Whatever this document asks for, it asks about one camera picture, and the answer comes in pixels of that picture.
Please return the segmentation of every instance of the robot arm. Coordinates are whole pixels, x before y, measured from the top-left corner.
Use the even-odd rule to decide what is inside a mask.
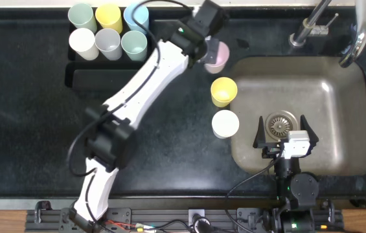
[[[86,232],[97,228],[94,222],[108,209],[109,193],[121,166],[125,144],[146,110],[187,67],[199,60],[216,62],[218,41],[205,38],[217,33],[225,20],[223,10],[206,0],[194,18],[186,23],[178,21],[175,31],[159,40],[148,61],[124,88],[99,108],[87,109],[89,121],[104,120],[85,136],[86,171],[94,171],[85,177],[80,197],[69,211],[69,217]]]

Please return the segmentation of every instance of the faucet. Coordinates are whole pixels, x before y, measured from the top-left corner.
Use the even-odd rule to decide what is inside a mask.
[[[310,17],[304,19],[297,33],[293,33],[289,37],[290,44],[293,47],[302,47],[308,36],[326,36],[328,34],[329,25],[337,18],[335,17],[325,26],[317,26],[315,23],[319,16],[324,12],[331,0],[321,0],[315,7]],[[339,61],[342,68],[348,67],[355,61],[364,49],[366,44],[366,0],[355,0],[357,15],[357,34],[354,43],[350,49],[343,55]]]

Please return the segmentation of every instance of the sink drain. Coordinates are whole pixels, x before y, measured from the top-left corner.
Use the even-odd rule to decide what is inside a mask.
[[[284,110],[272,113],[266,119],[266,131],[274,139],[283,139],[289,131],[297,130],[297,119]]]

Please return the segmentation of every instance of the sink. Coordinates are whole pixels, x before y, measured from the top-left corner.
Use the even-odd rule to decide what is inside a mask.
[[[341,68],[331,57],[253,57],[231,71],[238,94],[231,111],[240,121],[232,137],[232,156],[241,169],[256,173],[268,165],[253,148],[259,117],[266,140],[299,130],[305,115],[319,137],[312,154],[300,159],[301,170],[316,175],[366,173],[366,84],[353,63]]]

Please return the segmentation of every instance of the plastic cup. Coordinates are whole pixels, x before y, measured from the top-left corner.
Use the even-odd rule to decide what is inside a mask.
[[[104,4],[97,8],[95,15],[103,28],[116,30],[119,34],[122,32],[122,18],[117,5],[113,3]]]
[[[85,60],[94,60],[99,55],[95,35],[87,28],[79,28],[69,36],[69,45]]]
[[[76,28],[87,28],[93,33],[97,32],[97,22],[92,7],[88,4],[79,3],[72,6],[67,13],[67,17]]]
[[[126,24],[128,24],[130,30],[137,30],[139,32],[146,34],[146,31],[144,29],[142,29],[140,26],[138,26],[134,20],[132,20],[132,12],[137,5],[138,5],[137,3],[132,3],[129,6],[127,6],[127,8],[125,8],[124,19],[125,19]],[[148,27],[149,27],[148,16],[149,15],[150,15],[150,13],[148,12],[148,8],[146,6],[140,6],[135,11],[134,17],[138,23],[142,24],[145,28],[148,29]]]
[[[239,118],[229,110],[221,110],[211,120],[213,133],[219,139],[232,137],[239,130]]]
[[[145,35],[139,31],[125,33],[120,41],[122,48],[133,61],[144,61],[146,58],[146,46],[148,44]]]
[[[120,36],[116,30],[105,28],[95,36],[95,45],[103,55],[111,60],[118,60],[122,56]]]
[[[225,107],[236,97],[237,85],[227,77],[216,79],[211,84],[211,100],[217,107]]]
[[[230,57],[229,47],[223,43],[219,42],[219,50],[217,52],[216,64],[204,64],[204,68],[211,74],[217,74],[222,71],[225,67],[227,60]]]

